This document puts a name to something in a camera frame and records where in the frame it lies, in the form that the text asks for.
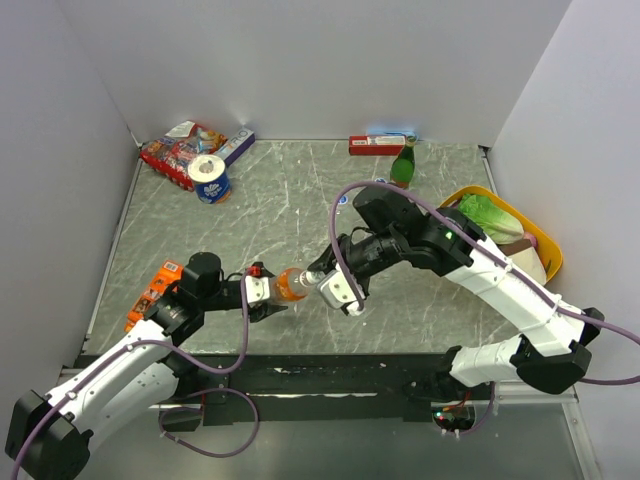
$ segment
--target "cabbage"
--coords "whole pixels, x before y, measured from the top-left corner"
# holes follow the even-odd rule
[[[524,228],[518,219],[496,207],[489,197],[467,193],[458,209],[497,244],[506,245],[524,237]]]

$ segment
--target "red snack bag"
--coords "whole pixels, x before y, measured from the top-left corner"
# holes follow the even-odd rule
[[[173,183],[192,191],[193,184],[187,175],[189,163],[196,155],[215,152],[226,141],[227,137],[203,125],[182,122],[162,138],[146,144],[140,158]]]

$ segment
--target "green vegetable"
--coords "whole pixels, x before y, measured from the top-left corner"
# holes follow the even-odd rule
[[[462,197],[458,210],[478,224],[497,244],[513,243],[524,237],[524,228],[518,219],[496,207],[489,197],[467,193]]]

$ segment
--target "orange object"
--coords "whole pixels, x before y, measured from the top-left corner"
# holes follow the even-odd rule
[[[164,262],[164,265],[153,277],[147,289],[140,295],[133,308],[129,310],[124,331],[130,331],[138,320],[142,320],[151,304],[162,296],[168,285],[180,280],[181,275],[182,265],[171,261]]]
[[[536,252],[538,252],[538,256],[540,257],[542,266],[547,273],[547,282],[551,280],[556,273],[558,273],[558,270],[560,270],[560,267],[562,266],[562,250],[560,250],[558,244],[554,242],[551,237],[547,235],[540,227],[538,227],[535,223],[533,223],[522,213],[520,213],[514,207],[512,207],[495,193],[493,193],[491,190],[481,187],[480,185],[471,185],[469,187],[464,187],[462,190],[458,190],[456,193],[447,198],[444,202],[442,202],[442,205],[440,206],[447,207],[449,205],[452,205],[456,200],[460,200],[462,196],[467,193],[489,197],[494,205],[500,207],[505,212],[508,212],[516,217],[524,227],[525,232],[533,233],[538,240],[538,248],[536,248]]]

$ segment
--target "white wall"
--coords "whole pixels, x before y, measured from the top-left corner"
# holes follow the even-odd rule
[[[640,333],[640,3],[574,0],[518,100],[491,166],[502,196],[561,245],[559,292]],[[604,333],[589,376],[637,375],[638,348]],[[640,386],[581,386],[605,478],[640,478]]]
[[[78,354],[135,145],[53,0],[0,2],[0,442]],[[0,477],[10,460],[0,455]]]
[[[492,145],[570,0],[59,3],[139,140],[195,118]]]

